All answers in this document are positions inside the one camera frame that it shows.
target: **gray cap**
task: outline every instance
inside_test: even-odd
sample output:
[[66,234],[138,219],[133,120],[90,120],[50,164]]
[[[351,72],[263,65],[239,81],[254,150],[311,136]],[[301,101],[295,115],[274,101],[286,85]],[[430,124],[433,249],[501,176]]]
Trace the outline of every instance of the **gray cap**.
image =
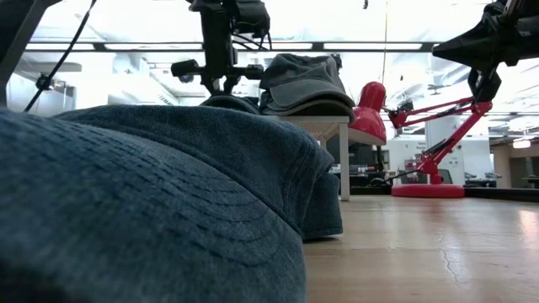
[[271,62],[260,81],[266,91],[260,99],[264,114],[294,114],[314,102],[325,115],[331,107],[354,121],[354,100],[349,97],[339,78],[339,64],[332,56],[296,56],[279,54]]

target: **table leg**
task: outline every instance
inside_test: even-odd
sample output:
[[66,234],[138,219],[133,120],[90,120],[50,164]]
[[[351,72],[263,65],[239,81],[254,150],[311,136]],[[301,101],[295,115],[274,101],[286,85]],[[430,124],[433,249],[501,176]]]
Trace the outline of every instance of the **table leg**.
[[348,124],[339,124],[340,200],[350,200],[350,165],[348,153]]

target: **wooden table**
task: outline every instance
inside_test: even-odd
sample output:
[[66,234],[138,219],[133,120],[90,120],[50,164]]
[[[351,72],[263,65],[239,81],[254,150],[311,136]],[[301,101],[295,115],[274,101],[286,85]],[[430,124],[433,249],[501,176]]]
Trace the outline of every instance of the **wooden table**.
[[352,196],[305,244],[309,302],[539,302],[539,204]]

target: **lamp base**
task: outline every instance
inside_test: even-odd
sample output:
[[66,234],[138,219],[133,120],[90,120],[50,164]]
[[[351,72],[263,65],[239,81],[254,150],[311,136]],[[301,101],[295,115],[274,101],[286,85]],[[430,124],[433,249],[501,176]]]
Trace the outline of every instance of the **lamp base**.
[[455,184],[397,184],[391,187],[394,197],[464,198],[464,188]]

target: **ceiling light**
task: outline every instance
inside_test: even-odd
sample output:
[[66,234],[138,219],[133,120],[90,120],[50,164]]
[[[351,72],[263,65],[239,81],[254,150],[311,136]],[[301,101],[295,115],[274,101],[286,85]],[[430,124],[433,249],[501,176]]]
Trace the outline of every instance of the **ceiling light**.
[[[27,51],[65,51],[69,43],[28,43]],[[77,43],[73,46],[74,51],[93,51],[93,45],[89,43]]]
[[418,50],[420,43],[325,43],[325,50]]
[[[270,45],[264,43],[264,47],[269,48]],[[274,51],[279,50],[310,50],[312,48],[312,43],[282,43],[276,42],[272,44]]]
[[530,146],[531,142],[529,140],[517,139],[513,141],[513,148],[528,148]]
[[109,50],[112,51],[168,51],[168,50],[193,50],[199,51],[202,50],[201,43],[156,43],[156,44],[105,44]]

